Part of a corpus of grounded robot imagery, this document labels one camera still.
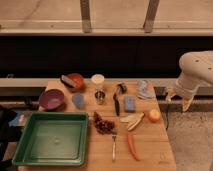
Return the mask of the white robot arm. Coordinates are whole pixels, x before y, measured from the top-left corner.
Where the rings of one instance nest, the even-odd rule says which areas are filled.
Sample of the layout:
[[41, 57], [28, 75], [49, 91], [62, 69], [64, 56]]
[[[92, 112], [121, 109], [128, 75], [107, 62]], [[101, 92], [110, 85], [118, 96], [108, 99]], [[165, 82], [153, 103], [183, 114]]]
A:
[[182, 98], [182, 111], [189, 109], [202, 82], [213, 86], [213, 51], [184, 53], [179, 59], [181, 73], [171, 87], [166, 89], [166, 101], [174, 96]]

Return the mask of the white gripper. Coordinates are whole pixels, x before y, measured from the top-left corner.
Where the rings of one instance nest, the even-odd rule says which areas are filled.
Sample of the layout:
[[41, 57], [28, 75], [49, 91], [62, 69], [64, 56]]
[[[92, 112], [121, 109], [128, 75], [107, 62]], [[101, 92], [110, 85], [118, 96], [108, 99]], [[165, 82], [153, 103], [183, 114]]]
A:
[[199, 81], [197, 79], [192, 79], [188, 77], [179, 77], [174, 84], [174, 89], [172, 87], [166, 88], [166, 98], [167, 102], [177, 94], [182, 97], [182, 110], [186, 112], [192, 101], [193, 97], [196, 95], [199, 87]]

